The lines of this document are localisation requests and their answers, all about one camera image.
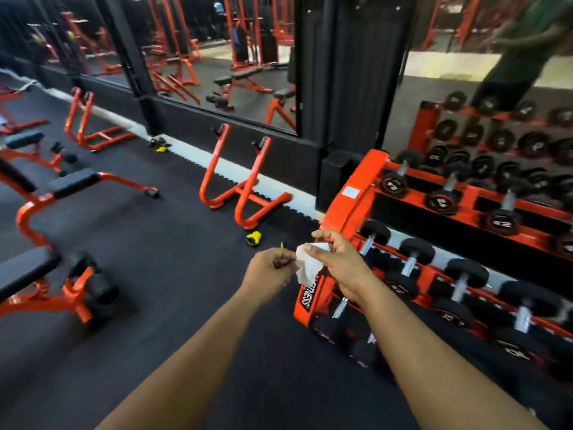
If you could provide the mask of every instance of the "person's right hand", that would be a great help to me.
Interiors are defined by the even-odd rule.
[[[362,305],[367,289],[379,283],[378,278],[340,232],[319,229],[314,231],[312,236],[331,240],[332,251],[325,251],[309,243],[303,246],[304,251],[326,265],[344,296]]]

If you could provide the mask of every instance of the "black bench pad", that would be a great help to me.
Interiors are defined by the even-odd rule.
[[[7,148],[20,149],[28,145],[38,144],[43,138],[43,132],[38,129],[33,129],[4,137],[4,143]]]
[[[54,249],[41,247],[0,264],[0,302],[42,279],[62,258]]]
[[[296,91],[293,89],[281,89],[273,93],[273,96],[280,100],[287,100],[292,98],[294,95],[296,95]]]
[[[47,187],[56,199],[62,199],[100,181],[100,174],[93,169],[83,169],[50,182]]]
[[[205,97],[205,100],[207,102],[210,102],[211,104],[216,104],[216,105],[229,105],[229,100],[225,99],[225,98],[221,98],[220,96],[217,95],[208,95]]]
[[[246,71],[235,72],[234,74],[231,74],[231,77],[232,79],[247,79],[254,74],[258,74],[259,72],[262,72],[262,68],[256,67],[254,69],[249,69]]]
[[[231,78],[231,76],[227,76],[214,79],[213,83],[215,83],[217,86],[224,86],[226,84],[231,84],[232,81],[233,79]]]
[[[26,176],[11,165],[6,160],[0,158],[0,173],[8,177],[20,186],[26,193],[33,193],[36,191],[36,186],[32,181],[26,178]]]

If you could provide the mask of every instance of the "fitness logo label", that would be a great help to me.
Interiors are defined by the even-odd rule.
[[[320,278],[321,276],[317,274],[315,276],[315,281],[312,283],[312,285],[304,287],[304,291],[300,295],[300,304],[303,305],[303,308],[307,312],[311,312],[312,302],[315,299],[316,286],[318,285]]]

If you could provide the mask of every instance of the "white tissue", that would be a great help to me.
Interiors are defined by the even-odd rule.
[[[325,251],[329,250],[327,242],[311,243],[311,245]],[[324,264],[306,253],[303,245],[300,245],[296,248],[296,266],[298,267],[296,271],[298,283],[308,287],[314,283],[316,275],[322,270]]]

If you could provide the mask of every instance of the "green shirt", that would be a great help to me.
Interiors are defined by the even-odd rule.
[[[556,24],[565,25],[571,20],[569,15],[565,15],[570,9],[569,0],[530,0],[502,37],[527,38],[543,33]],[[484,81],[533,83],[558,44],[557,40],[526,50],[507,49]]]

